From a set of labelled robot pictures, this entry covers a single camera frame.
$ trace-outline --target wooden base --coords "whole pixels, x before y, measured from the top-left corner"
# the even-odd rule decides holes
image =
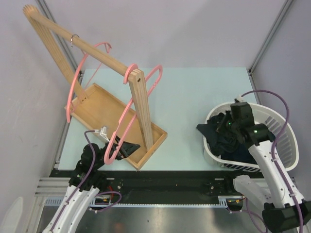
[[[73,100],[72,103],[76,108],[71,115],[78,119],[78,121],[89,130],[100,129],[103,126],[107,126],[108,137],[110,138],[113,131],[118,126],[118,120],[124,111],[126,104],[96,84],[88,87],[85,90],[85,93],[87,96],[86,100],[80,101],[77,98]],[[120,127],[118,136],[122,136],[134,114],[135,111],[130,109],[125,117],[124,123]],[[167,133],[164,130],[153,123],[151,123],[151,126],[154,143],[148,151],[144,145],[137,119],[125,138],[125,141],[127,142],[140,145],[140,148],[126,159],[137,170],[141,169],[167,137]]]

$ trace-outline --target wooden clothing rack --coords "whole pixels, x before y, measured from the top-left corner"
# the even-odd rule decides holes
[[[69,84],[73,82],[74,71],[71,69],[51,31],[63,37],[65,40],[72,42],[75,46],[117,73],[125,76],[128,69],[126,65],[78,36],[75,36],[74,40],[72,40],[73,33],[68,32],[66,29],[41,15],[35,6],[24,6],[23,12]],[[132,117],[137,114],[137,119],[133,123],[125,140],[140,144],[140,148],[126,159],[133,167],[139,170],[166,139],[167,133],[150,120],[147,89],[143,71],[134,69],[128,76],[128,83],[136,111],[133,109],[129,110],[128,114],[125,116],[124,123],[120,125],[119,132],[123,134]],[[89,130],[100,129],[103,126],[107,126],[107,136],[110,138],[113,131],[119,125],[118,119],[126,105],[96,84],[83,90],[81,85],[76,83],[74,86],[74,93],[77,97],[72,101],[75,109],[71,115]]]

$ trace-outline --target dark cloth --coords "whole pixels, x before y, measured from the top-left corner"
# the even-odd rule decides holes
[[[217,116],[207,120],[207,124],[197,125],[197,130],[206,138],[210,151],[215,156],[221,156],[221,159],[237,161],[243,163],[256,164],[248,149],[237,140],[236,136],[227,131],[216,132],[217,126],[225,115],[219,113]]]

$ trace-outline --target metal hook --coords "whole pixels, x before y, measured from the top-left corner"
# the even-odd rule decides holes
[[[76,35],[77,37],[79,37],[77,34],[73,34],[73,35],[71,36],[71,40],[70,40],[70,42],[71,42],[71,48],[73,47],[72,39],[73,39],[73,37],[74,37],[75,35]]]

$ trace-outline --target basket rim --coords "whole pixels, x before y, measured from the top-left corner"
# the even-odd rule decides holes
[[[227,104],[233,104],[234,102],[224,102],[224,103],[221,103],[217,106],[215,106],[212,110],[210,110],[210,112],[208,113],[206,119],[205,119],[205,124],[207,122],[207,120],[210,118],[211,114],[219,107],[223,106],[223,105],[227,105]],[[250,105],[256,105],[256,106],[259,106],[259,107],[262,107],[262,108],[265,108],[265,109],[268,109],[269,111],[272,111],[274,112],[275,114],[279,115],[284,121],[285,121],[285,118],[279,114],[278,112],[276,112],[275,110],[271,109],[271,108],[268,108],[266,106],[263,106],[263,105],[260,105],[260,104],[256,104],[256,103],[249,103]],[[295,144],[295,149],[296,149],[296,157],[294,159],[294,162],[292,165],[290,165],[289,167],[286,167],[286,171],[291,171],[293,170],[297,164],[298,164],[298,161],[299,161],[299,150],[298,150],[298,144],[297,144],[297,139],[296,139],[296,136],[294,134],[294,131],[292,129],[292,127],[290,126],[290,124],[288,123],[287,126],[289,127],[289,130],[291,131],[292,135],[293,135],[293,138],[294,138],[294,144]],[[248,163],[242,163],[242,162],[236,162],[236,161],[230,161],[230,160],[224,160],[224,159],[220,159],[218,158],[217,156],[213,155],[210,150],[208,149],[208,146],[207,146],[207,141],[206,141],[206,138],[203,136],[203,145],[204,145],[204,150],[207,152],[207,154],[215,161],[219,162],[219,163],[222,163],[222,164],[230,164],[230,165],[237,165],[237,166],[246,166],[246,167],[252,167],[252,168],[259,168],[260,167],[256,164],[248,164]]]

